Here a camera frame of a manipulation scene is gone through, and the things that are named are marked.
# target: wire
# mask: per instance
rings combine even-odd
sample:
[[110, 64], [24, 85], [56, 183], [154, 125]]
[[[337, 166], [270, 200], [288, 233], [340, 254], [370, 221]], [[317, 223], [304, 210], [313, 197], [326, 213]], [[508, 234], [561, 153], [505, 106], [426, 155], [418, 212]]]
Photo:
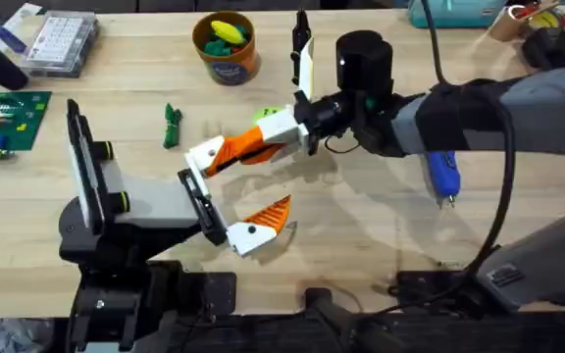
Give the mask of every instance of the wire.
[[[429, 32], [431, 33], [431, 43], [433, 45], [433, 58], [436, 67], [437, 80], [439, 81], [440, 84], [449, 85], [449, 83], [444, 78], [443, 72], [441, 70], [439, 48], [437, 45], [437, 30], [435, 27], [435, 23], [433, 21], [433, 16], [431, 15], [429, 2], [428, 0], [421, 0], [421, 2], [424, 8], [425, 15], [427, 17], [427, 23], [429, 24]], [[468, 277], [471, 277], [477, 273], [477, 271], [483, 264], [483, 261], [491, 253], [493, 245], [498, 239], [498, 235], [500, 234], [500, 230], [502, 229], [502, 225], [505, 222], [505, 218], [507, 216], [507, 211], [509, 209], [509, 203], [511, 201], [511, 194], [513, 191], [513, 184], [514, 184], [514, 175], [515, 175], [515, 167], [516, 167], [516, 146], [515, 146], [514, 126], [511, 121], [511, 114], [507, 111], [507, 109], [502, 104], [498, 102], [497, 99], [490, 97], [482, 89], [479, 88], [469, 89], [466, 91], [466, 93], [470, 93], [473, 96], [473, 98], [480, 100], [483, 103], [489, 105], [489, 107], [492, 108], [492, 110], [500, 120], [503, 129], [504, 150], [505, 150], [503, 180], [502, 180], [502, 186], [500, 188], [500, 197], [498, 199], [498, 206], [496, 207], [496, 214], [491, 223], [491, 227], [489, 228], [488, 236], [486, 237], [484, 244], [481, 246], [481, 249], [479, 250], [477, 256], [466, 268], [466, 275], [463, 276], [461, 280], [458, 281], [456, 284], [446, 289], [445, 291], [430, 295], [427, 298], [414, 300], [408, 303], [401, 303], [398, 305], [388, 307], [386, 309], [382, 309], [374, 314], [371, 314], [372, 318], [396, 310], [401, 310], [404, 308], [420, 307], [420, 306], [432, 304], [438, 301], [439, 299], [442, 299], [447, 295], [450, 295], [456, 290], [460, 289], [465, 284]]]
[[359, 148], [361, 146], [360, 143], [357, 143], [356, 146], [352, 147], [352, 148], [348, 148], [347, 150], [343, 150], [343, 151], [339, 151], [339, 150], [335, 150], [333, 149], [330, 145], [329, 145], [329, 141], [331, 140], [331, 137], [333, 137], [334, 135], [330, 135], [329, 137], [326, 138], [326, 140], [324, 140], [324, 147], [326, 147], [326, 149], [328, 149], [329, 151], [336, 153], [336, 154], [346, 154], [346, 153], [350, 153], [352, 151], [354, 151], [355, 149]]
[[197, 318], [195, 318], [193, 324], [189, 326], [188, 329], [186, 330], [186, 333], [184, 334], [184, 338], [182, 339], [182, 344], [180, 345], [180, 353], [183, 353], [184, 350], [186, 349], [186, 343], [188, 343], [188, 339], [190, 338], [193, 329], [196, 328], [197, 322], [199, 322], [201, 318], [202, 318], [202, 313], [200, 313], [197, 316]]
[[320, 325], [322, 326], [322, 328], [324, 328], [324, 330], [327, 332], [327, 335], [329, 336], [329, 338], [331, 339], [331, 342], [333, 343], [333, 345], [335, 347], [337, 347], [337, 350], [339, 351], [339, 353], [346, 353], [348, 352], [348, 349], [344, 348], [341, 340], [339, 340], [339, 338], [337, 338], [337, 333], [334, 330], [334, 328], [332, 328], [329, 323], [326, 322], [326, 319], [324, 318], [324, 315], [322, 315], [322, 313], [317, 310], [314, 309], [313, 312], [315, 312], [316, 316], [315, 318], [317, 319], [317, 321], [320, 323]]
[[431, 15], [431, 8], [429, 7], [429, 0], [421, 0], [422, 8], [424, 9], [424, 15], [427, 18], [427, 24], [429, 25], [429, 32], [431, 33], [431, 45], [433, 47], [433, 62], [436, 68], [437, 80], [440, 84], [450, 85], [446, 78], [443, 76], [443, 71], [441, 69], [441, 58], [439, 57], [439, 44], [437, 44], [437, 30], [436, 23], [433, 20], [433, 15]]
[[79, 296], [79, 285], [77, 286], [76, 295], [74, 296], [74, 303], [71, 306], [71, 311], [69, 312], [69, 320], [67, 321], [67, 334], [65, 334], [65, 352], [66, 353], [77, 352], [77, 347], [73, 347], [73, 349], [72, 349], [71, 334], [72, 334], [72, 329], [73, 329], [73, 322], [74, 322], [74, 319], [76, 318], [76, 311], [77, 311], [76, 303], [77, 303], [77, 297], [78, 296]]

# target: circuit board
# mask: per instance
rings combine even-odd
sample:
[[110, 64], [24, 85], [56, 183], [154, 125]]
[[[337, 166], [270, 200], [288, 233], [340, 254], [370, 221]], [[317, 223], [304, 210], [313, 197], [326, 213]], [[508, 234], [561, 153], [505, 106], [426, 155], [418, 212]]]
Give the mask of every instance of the circuit board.
[[8, 137], [6, 149], [28, 151], [47, 110], [51, 92], [0, 93], [0, 133]]

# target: teal box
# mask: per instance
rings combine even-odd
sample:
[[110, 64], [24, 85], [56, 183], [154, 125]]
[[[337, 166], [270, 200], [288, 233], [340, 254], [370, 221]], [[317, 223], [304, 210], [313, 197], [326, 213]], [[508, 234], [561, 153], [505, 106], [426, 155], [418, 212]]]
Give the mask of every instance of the teal box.
[[[428, 0], [437, 28], [489, 27], [507, 0]], [[421, 0], [409, 0], [409, 21], [427, 28]]]

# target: orange plastic part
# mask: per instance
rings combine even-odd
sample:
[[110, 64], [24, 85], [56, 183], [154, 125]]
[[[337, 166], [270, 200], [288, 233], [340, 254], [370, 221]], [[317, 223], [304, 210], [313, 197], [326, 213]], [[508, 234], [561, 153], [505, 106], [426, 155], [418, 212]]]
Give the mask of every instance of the orange plastic part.
[[216, 175], [224, 169], [225, 164], [231, 164], [233, 159], [240, 160], [245, 165], [268, 161], [283, 146], [282, 143], [263, 142], [261, 129], [255, 126], [241, 136], [226, 137], [213, 164], [206, 170], [206, 175]]
[[287, 217], [289, 217], [289, 210], [291, 209], [291, 195], [286, 196], [284, 199], [275, 202], [259, 213], [256, 213], [244, 220], [246, 223], [251, 223], [259, 226], [272, 227], [279, 234], [283, 230]]

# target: yellow toy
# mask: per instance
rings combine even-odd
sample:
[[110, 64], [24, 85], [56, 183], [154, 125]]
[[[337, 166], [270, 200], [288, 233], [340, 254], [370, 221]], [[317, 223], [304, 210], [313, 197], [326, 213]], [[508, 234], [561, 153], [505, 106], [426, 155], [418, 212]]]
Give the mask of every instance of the yellow toy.
[[243, 37], [243, 34], [241, 34], [234, 25], [229, 25], [221, 21], [212, 21], [211, 27], [215, 31], [215, 35], [230, 44], [241, 45], [245, 43], [245, 37]]

